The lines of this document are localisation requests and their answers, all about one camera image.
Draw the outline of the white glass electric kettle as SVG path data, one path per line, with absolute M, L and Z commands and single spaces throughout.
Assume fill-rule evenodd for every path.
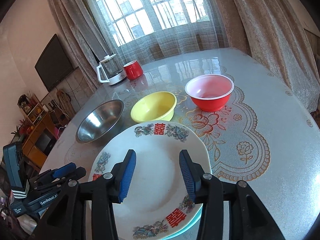
M 107 83 L 109 86 L 116 85 L 124 79 L 126 74 L 123 66 L 117 59 L 117 55 L 106 55 L 96 67 L 97 77 L 100 83 Z

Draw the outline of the window with bars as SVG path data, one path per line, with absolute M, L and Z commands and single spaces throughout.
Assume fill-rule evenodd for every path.
M 95 0 L 95 2 L 118 47 L 159 30 L 209 20 L 204 0 Z

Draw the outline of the black wall television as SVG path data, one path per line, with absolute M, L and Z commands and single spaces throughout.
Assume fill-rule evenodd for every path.
M 61 42 L 54 34 L 35 64 L 41 81 L 50 92 L 74 70 Z

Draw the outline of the beige curtain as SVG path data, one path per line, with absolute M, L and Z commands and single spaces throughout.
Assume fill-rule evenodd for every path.
M 95 25 L 82 0 L 48 0 L 54 20 L 66 39 L 66 48 L 79 66 L 92 91 L 102 83 L 98 81 L 99 62 L 112 50 Z
M 228 43 L 281 79 L 310 112 L 319 73 L 307 35 L 288 0 L 215 0 Z

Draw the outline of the yellow plastic bowl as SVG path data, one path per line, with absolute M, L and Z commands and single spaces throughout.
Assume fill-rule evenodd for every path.
M 137 101 L 131 109 L 131 119 L 137 123 L 147 121 L 170 121 L 174 115 L 177 98 L 171 92 L 149 94 Z

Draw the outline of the stainless steel bowl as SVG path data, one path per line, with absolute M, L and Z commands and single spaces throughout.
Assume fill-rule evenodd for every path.
M 123 113 L 124 103 L 119 99 L 100 104 L 80 123 L 75 134 L 76 142 L 106 145 L 122 130 Z

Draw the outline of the left beige curtain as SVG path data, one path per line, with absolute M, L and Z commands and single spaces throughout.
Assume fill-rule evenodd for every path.
M 82 0 L 48 0 L 54 20 L 66 39 L 66 48 L 79 66 L 92 91 L 102 83 L 98 81 L 99 62 L 112 50 L 95 25 Z

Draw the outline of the large white dragon plate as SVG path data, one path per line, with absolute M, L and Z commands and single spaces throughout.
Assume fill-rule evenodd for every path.
M 127 128 L 114 137 L 96 157 L 89 180 L 110 172 L 136 152 L 136 167 L 127 197 L 114 204 L 120 239 L 161 239 L 167 232 L 165 217 L 173 209 L 194 204 L 187 194 L 179 165 L 179 153 L 187 150 L 192 161 L 211 172 L 205 144 L 191 129 L 169 121 L 152 121 Z

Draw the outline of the right beige curtain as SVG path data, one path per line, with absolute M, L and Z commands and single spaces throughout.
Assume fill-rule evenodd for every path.
M 319 73 L 307 35 L 288 0 L 215 0 L 228 43 L 281 79 L 310 112 Z

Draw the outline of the teal plastic plate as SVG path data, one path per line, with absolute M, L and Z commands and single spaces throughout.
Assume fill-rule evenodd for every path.
M 171 239 L 190 229 L 200 218 L 202 204 L 180 205 L 173 209 L 165 219 L 164 224 L 168 226 L 167 232 L 161 233 L 161 239 Z

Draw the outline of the red plastic bowl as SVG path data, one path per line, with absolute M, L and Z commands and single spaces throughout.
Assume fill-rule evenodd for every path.
M 220 74 L 200 75 L 185 85 L 192 102 L 205 112 L 221 110 L 231 97 L 233 81 Z

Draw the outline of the floral lace tablecloth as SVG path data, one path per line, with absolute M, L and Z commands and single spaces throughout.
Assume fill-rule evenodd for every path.
M 169 91 L 177 98 L 173 121 L 190 128 L 205 144 L 213 173 L 228 180 L 253 180 L 267 170 L 271 152 L 265 136 L 258 131 L 258 117 L 245 102 L 245 94 L 235 87 L 229 101 L 216 112 L 205 112 L 196 107 L 186 94 L 185 84 L 202 74 L 227 74 L 227 69 L 213 60 L 182 61 L 162 64 L 148 69 L 135 81 L 123 81 L 113 87 L 101 87 L 87 106 L 74 118 L 57 147 L 57 161 L 89 165 L 100 150 L 111 140 L 80 144 L 75 139 L 78 124 L 87 111 L 99 104 L 119 99 L 124 103 L 122 128 L 134 125 L 130 112 L 142 97 L 154 92 Z

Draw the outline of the white sheer curtain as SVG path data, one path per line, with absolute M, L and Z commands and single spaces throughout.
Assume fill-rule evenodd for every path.
M 86 0 L 121 63 L 141 64 L 229 43 L 215 0 Z

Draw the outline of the wooden cabinet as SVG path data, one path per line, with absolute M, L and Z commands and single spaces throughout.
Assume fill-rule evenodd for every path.
M 57 139 L 54 123 L 35 94 L 21 95 L 17 105 L 24 116 L 20 133 L 27 136 L 22 145 L 23 154 L 41 168 Z

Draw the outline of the red ceramic mug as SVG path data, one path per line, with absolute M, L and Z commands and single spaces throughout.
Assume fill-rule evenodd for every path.
M 135 80 L 144 74 L 137 60 L 125 64 L 123 68 L 129 80 Z

